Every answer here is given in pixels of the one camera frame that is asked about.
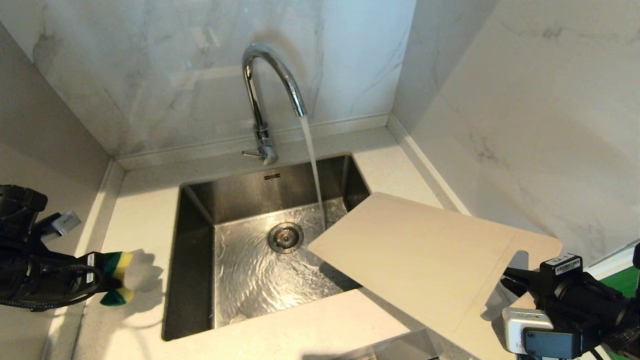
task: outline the white countertop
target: white countertop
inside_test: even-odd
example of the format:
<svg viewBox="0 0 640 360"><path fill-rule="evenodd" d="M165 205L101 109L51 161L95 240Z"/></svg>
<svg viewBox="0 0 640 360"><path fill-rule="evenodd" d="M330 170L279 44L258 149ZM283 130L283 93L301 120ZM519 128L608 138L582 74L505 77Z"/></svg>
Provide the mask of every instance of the white countertop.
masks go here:
<svg viewBox="0 0 640 360"><path fill-rule="evenodd" d="M440 202L386 128L314 139L319 158L353 154L369 189L432 206ZM272 167L308 161L304 142L278 145ZM129 274L139 282L134 300L121 307L88 301L75 359L291 359L339 355L421 327L366 289L351 290L185 338L161 339L169 260L179 186L264 170L255 158L228 154L126 174L104 240L103 252L142 250L154 268Z"/></svg>

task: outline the chrome faucet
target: chrome faucet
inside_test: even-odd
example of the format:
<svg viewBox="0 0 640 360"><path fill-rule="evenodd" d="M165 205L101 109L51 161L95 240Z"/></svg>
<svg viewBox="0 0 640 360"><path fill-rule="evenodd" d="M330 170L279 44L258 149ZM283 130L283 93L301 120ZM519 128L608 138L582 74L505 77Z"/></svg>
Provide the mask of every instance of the chrome faucet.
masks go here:
<svg viewBox="0 0 640 360"><path fill-rule="evenodd" d="M280 80L289 94L289 99L293 105L293 110L298 117L303 117L307 114L307 108L302 101L300 89L293 75L289 71L282 59L268 46L263 44L251 44L244 51L242 57L242 66L244 69L244 84L246 85L246 91L249 94L249 101L251 102L251 109L253 110L253 118L255 124L253 125L253 131L255 133L255 141L258 147L258 152L243 151L243 155L260 157L263 160L263 164L270 165L276 162L278 154L273 147L271 138L269 137L269 126L267 122L262 118L262 112L260 111L260 102L258 101L258 94L255 91L253 85L253 60L261 58L265 60L273 70L276 71Z"/></svg>

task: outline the stainless steel sink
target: stainless steel sink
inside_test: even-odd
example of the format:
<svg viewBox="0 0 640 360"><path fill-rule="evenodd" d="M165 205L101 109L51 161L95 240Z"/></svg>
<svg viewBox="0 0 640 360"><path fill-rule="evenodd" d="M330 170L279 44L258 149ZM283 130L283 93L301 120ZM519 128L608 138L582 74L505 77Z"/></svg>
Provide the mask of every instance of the stainless steel sink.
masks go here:
<svg viewBox="0 0 640 360"><path fill-rule="evenodd" d="M317 166L328 227L369 191L351 156ZM183 186L163 339L360 287L307 250L321 217L310 163Z"/></svg>

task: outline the gooseneck faucet spout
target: gooseneck faucet spout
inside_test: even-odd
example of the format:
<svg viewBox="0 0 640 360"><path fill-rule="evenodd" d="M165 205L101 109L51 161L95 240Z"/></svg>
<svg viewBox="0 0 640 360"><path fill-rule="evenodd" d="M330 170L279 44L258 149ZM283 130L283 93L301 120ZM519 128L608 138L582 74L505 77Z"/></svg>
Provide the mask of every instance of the gooseneck faucet spout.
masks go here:
<svg viewBox="0 0 640 360"><path fill-rule="evenodd" d="M258 94L253 84L253 61L256 58L261 58L266 61L278 74L284 84L285 90L287 90L293 110L298 117L305 116L307 114L307 108L305 107L304 101L302 101L296 80L276 52L264 44L252 44L247 47L242 57L242 66L244 70L244 84L246 85L246 91L249 95L249 101L251 102L251 109L253 110L253 118L255 119L253 131L255 133L258 153L243 151L243 155L258 156L262 158L263 164L270 165L276 162L278 154L269 137L269 126L262 118Z"/></svg>

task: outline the running water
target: running water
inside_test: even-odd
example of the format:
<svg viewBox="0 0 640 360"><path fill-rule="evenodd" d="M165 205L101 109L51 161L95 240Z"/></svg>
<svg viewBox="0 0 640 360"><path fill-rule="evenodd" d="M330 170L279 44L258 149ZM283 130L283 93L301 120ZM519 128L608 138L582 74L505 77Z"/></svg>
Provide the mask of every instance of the running water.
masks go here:
<svg viewBox="0 0 640 360"><path fill-rule="evenodd" d="M318 195L318 207L320 207L320 215L322 216L322 230L326 230L324 217L324 208L322 206L322 196L320 195L320 182L318 181L318 167L316 165L316 153L314 152L314 142L311 140L311 131L309 130L309 121L307 116L300 117L302 123L302 131L305 133L307 140L307 148L309 149L309 158L311 159L311 169L314 171L314 180L316 181L316 193Z"/></svg>

